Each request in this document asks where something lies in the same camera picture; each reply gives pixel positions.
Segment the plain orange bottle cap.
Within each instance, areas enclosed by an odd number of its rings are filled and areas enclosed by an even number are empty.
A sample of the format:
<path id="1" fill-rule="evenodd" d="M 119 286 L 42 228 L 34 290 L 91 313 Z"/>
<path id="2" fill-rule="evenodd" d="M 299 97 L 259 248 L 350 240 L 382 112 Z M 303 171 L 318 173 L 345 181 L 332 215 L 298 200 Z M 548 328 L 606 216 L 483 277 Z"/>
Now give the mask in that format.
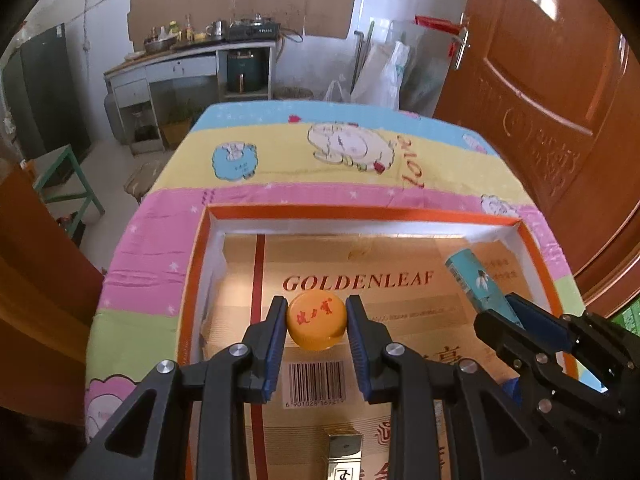
<path id="1" fill-rule="evenodd" d="M 286 326 L 300 348 L 323 351 L 342 340 L 347 326 L 346 306 L 332 292 L 307 290 L 288 305 Z"/>

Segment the teal slim carton box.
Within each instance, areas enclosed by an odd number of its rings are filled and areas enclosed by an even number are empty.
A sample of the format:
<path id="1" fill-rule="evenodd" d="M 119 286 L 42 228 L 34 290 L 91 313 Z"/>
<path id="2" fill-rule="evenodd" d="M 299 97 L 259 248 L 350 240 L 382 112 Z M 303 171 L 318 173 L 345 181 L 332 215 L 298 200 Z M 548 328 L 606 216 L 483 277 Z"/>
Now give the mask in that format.
<path id="1" fill-rule="evenodd" d="M 451 255 L 445 266 L 477 313 L 495 311 L 519 328 L 523 328 L 506 296 L 471 249 L 465 248 Z"/>

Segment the left wooden door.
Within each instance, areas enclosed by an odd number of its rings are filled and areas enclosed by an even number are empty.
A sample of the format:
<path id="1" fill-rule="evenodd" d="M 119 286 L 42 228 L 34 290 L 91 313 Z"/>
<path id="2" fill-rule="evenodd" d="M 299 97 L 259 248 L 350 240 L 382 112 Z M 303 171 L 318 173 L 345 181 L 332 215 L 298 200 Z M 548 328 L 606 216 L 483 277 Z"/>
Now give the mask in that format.
<path id="1" fill-rule="evenodd" d="M 84 419 L 86 352 L 103 276 L 56 224 L 17 164 L 1 163 L 1 404 Z"/>

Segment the wooden door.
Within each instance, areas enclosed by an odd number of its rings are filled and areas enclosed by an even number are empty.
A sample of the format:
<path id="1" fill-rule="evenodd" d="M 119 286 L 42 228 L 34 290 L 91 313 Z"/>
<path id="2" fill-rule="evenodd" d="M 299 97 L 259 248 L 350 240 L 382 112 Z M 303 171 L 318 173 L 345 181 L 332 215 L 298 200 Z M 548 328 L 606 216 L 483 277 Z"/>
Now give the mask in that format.
<path id="1" fill-rule="evenodd" d="M 103 276 L 56 224 L 17 164 L 1 163 L 1 404 L 84 419 L 86 352 Z"/>
<path id="2" fill-rule="evenodd" d="M 639 62 L 598 0 L 466 0 L 435 110 L 479 133 L 546 219 L 593 312 L 639 292 Z"/>

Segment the large shallow cardboard tray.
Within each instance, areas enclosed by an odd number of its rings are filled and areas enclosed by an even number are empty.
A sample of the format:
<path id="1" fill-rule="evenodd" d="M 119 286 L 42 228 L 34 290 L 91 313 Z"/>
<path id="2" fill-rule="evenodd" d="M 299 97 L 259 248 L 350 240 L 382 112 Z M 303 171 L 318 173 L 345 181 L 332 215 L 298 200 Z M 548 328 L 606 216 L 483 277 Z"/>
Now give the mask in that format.
<path id="1" fill-rule="evenodd" d="M 254 479 L 318 479 L 329 435 L 354 432 L 360 474 L 382 479 L 390 407 L 363 399 L 348 343 L 350 297 L 390 338 L 427 359 L 473 359 L 511 377 L 473 322 L 490 295 L 516 292 L 552 314 L 570 297 L 521 220 L 462 212 L 337 206 L 207 206 L 196 230 L 177 359 L 194 364 L 239 342 L 286 302 L 282 362 L 267 403 L 245 412 Z"/>

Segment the small round stool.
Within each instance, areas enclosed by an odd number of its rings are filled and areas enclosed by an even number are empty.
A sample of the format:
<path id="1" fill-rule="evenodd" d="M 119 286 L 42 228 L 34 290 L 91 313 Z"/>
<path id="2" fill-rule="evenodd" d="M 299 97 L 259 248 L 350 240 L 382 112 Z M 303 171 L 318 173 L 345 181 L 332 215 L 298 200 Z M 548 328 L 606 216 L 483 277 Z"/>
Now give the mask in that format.
<path id="1" fill-rule="evenodd" d="M 164 170 L 166 160 L 152 160 L 152 162 L 144 162 L 140 165 L 124 184 L 124 191 L 132 196 L 138 205 L 142 203 L 144 196 L 150 192 L 150 189 L 156 182 Z"/>

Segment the green metal stool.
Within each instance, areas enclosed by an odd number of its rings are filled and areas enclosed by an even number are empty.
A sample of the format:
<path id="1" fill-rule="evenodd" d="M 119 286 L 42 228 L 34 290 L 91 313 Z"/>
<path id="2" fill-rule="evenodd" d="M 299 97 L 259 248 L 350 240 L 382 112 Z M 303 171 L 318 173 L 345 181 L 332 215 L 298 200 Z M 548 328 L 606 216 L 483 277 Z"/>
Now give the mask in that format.
<path id="1" fill-rule="evenodd" d="M 84 215 L 90 206 L 96 208 L 99 214 L 105 214 L 105 209 L 82 171 L 70 144 L 33 159 L 32 166 L 35 170 L 35 180 L 32 187 L 40 195 L 43 203 L 49 205 L 81 201 L 76 211 L 60 218 L 60 222 L 58 222 L 58 225 L 71 240 L 84 224 L 82 220 L 84 220 Z M 80 191 L 60 193 L 60 188 L 70 179 L 79 182 Z"/>

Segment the colourful cartoon bed sheet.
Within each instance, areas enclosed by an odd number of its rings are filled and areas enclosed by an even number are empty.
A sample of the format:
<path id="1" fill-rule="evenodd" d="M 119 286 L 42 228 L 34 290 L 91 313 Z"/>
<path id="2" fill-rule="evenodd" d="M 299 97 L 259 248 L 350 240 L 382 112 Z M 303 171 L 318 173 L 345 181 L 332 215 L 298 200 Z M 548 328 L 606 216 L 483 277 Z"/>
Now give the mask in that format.
<path id="1" fill-rule="evenodd" d="M 522 220 L 567 313 L 584 310 L 541 211 L 477 132 L 367 105 L 260 101 L 209 107 L 120 225 L 82 245 L 106 275 L 87 351 L 93 437 L 176 350 L 186 270 L 210 204 L 420 208 Z"/>

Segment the dark green air fryer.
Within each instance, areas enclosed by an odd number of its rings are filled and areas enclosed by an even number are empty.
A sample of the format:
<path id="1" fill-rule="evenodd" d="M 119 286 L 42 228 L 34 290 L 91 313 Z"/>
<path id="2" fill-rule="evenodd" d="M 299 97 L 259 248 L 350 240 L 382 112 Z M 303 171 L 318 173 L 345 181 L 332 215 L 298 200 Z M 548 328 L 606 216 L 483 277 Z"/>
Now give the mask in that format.
<path id="1" fill-rule="evenodd" d="M 267 84 L 265 49 L 231 50 L 227 54 L 227 87 L 230 92 L 258 91 Z"/>

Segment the kitchen counter cabinet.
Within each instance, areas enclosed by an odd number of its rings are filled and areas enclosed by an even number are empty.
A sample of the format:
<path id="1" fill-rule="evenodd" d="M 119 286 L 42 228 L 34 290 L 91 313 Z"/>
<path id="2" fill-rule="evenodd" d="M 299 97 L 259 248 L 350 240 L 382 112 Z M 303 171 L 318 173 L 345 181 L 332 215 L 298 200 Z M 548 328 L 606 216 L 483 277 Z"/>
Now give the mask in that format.
<path id="1" fill-rule="evenodd" d="M 169 119 L 192 117 L 209 105 L 270 100 L 276 66 L 274 41 L 232 42 L 165 52 L 127 62 L 104 73 L 124 134 L 134 156 L 160 152 L 177 143 L 163 132 Z M 254 53 L 260 61 L 260 83 L 252 90 L 229 81 L 230 55 Z"/>

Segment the white plastic sack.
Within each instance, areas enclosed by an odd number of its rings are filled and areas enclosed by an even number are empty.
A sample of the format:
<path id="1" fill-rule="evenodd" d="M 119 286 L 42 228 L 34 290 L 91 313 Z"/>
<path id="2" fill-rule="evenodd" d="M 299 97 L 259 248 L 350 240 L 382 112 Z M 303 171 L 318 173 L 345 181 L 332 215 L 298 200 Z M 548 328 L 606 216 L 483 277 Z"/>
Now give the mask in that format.
<path id="1" fill-rule="evenodd" d="M 399 110 L 410 48 L 401 41 L 374 44 L 352 90 L 352 102 Z"/>

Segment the metal kettle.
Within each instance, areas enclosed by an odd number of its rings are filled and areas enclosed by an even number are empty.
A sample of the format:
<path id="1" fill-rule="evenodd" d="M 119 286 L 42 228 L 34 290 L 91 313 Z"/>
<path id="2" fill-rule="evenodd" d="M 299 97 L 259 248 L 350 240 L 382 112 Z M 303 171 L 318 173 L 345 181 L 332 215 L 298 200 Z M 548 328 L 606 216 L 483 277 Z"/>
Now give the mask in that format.
<path id="1" fill-rule="evenodd" d="M 228 23 L 225 20 L 216 20 L 205 27 L 205 33 L 208 38 L 222 41 L 227 36 Z"/>

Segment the black gas stove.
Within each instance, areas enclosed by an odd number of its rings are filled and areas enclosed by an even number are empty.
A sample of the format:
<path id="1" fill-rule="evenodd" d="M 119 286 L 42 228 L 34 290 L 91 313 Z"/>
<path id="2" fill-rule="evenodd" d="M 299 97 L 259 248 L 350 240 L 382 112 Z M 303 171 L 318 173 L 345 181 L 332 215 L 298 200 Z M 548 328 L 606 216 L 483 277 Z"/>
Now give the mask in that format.
<path id="1" fill-rule="evenodd" d="M 229 42 L 276 41 L 280 35 L 280 24 L 272 18 L 255 15 L 232 22 L 226 32 Z"/>

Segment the right wooden door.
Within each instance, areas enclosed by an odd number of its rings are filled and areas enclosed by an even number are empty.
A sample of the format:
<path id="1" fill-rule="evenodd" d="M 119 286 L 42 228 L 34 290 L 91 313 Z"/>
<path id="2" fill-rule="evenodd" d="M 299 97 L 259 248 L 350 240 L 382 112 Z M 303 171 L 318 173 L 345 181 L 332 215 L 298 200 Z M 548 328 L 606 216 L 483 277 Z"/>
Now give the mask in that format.
<path id="1" fill-rule="evenodd" d="M 593 312 L 639 292 L 639 62 L 598 0 L 466 0 L 435 110 L 479 133 L 546 219 Z"/>

